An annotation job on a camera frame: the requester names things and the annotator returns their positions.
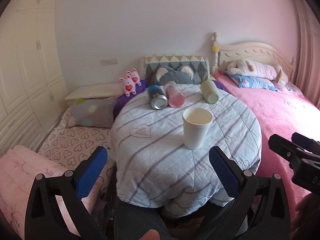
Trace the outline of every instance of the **folded pink quilt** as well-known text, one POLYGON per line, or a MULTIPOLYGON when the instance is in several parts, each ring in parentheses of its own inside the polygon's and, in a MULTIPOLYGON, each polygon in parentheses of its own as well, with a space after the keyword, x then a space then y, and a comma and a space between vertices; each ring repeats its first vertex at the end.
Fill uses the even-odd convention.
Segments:
MULTIPOLYGON (((56 177, 61 176, 66 170, 60 164, 20 145, 15 146, 0 158, 0 209, 22 239, 24 239, 24 223, 29 193, 35 176, 42 173, 46 178, 56 177)), ((82 199, 89 213, 95 205, 99 189, 99 185, 95 184, 89 196, 82 199)), ((57 196, 57 201, 70 232, 79 235, 62 197, 57 196)))
POLYGON ((291 182, 293 171, 289 163, 269 149, 271 135, 277 133, 291 140, 298 132, 316 141, 320 140, 320 111, 307 99, 281 94, 267 89, 239 88, 229 77, 216 73, 214 77, 226 90, 244 102, 256 115, 262 134, 261 163, 257 176, 270 177, 279 173, 288 197, 290 215, 294 207, 308 193, 291 182))

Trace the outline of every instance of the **red heart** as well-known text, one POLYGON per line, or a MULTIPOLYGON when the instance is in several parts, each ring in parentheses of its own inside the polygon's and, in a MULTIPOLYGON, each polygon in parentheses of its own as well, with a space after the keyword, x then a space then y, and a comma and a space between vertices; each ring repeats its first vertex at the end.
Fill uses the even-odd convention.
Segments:
POLYGON ((125 86, 125 89, 127 89, 128 91, 131 91, 132 85, 126 85, 126 86, 125 86))

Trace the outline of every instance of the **pink tumbler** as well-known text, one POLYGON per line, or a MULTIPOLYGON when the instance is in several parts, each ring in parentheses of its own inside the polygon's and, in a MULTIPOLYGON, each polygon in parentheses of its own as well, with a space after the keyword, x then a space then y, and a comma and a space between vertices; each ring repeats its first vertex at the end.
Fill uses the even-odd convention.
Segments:
POLYGON ((165 93, 168 98, 169 106, 173 108, 178 108, 184 103, 184 95, 178 88, 177 84, 173 81, 168 82, 164 86, 165 93))

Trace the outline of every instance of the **round table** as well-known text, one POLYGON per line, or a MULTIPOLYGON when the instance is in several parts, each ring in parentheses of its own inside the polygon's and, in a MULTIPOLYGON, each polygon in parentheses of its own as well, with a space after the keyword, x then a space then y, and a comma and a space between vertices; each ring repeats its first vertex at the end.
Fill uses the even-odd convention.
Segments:
POLYGON ((261 159, 261 130, 256 116, 240 100, 219 90, 220 100, 208 104, 198 85, 180 85, 181 108, 151 108, 146 92, 131 99, 112 126, 110 135, 117 165, 117 194, 127 203, 156 208, 178 218, 196 211, 208 200, 224 205, 231 199, 208 158, 219 146, 242 170, 255 173, 261 159), (197 106, 214 120, 202 147, 183 143, 182 113, 197 106))

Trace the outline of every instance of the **metal bolt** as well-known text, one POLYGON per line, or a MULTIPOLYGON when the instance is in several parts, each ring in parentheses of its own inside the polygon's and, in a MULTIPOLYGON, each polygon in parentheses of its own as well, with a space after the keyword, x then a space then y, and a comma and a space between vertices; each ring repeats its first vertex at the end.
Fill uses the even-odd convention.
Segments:
POLYGON ((64 173, 64 176, 71 177, 73 175, 73 171, 69 170, 64 173))
POLYGON ((247 177, 252 176, 252 172, 251 172, 251 171, 248 171, 248 170, 245 170, 245 171, 243 172, 243 174, 244 174, 245 176, 247 176, 247 177))
POLYGON ((281 179, 281 176, 280 176, 280 174, 278 174, 278 173, 275 173, 275 174, 274 174, 274 177, 275 177, 275 179, 281 179))
POLYGON ((43 175, 42 174, 38 174, 37 176, 36 176, 36 180, 41 180, 43 178, 43 175))

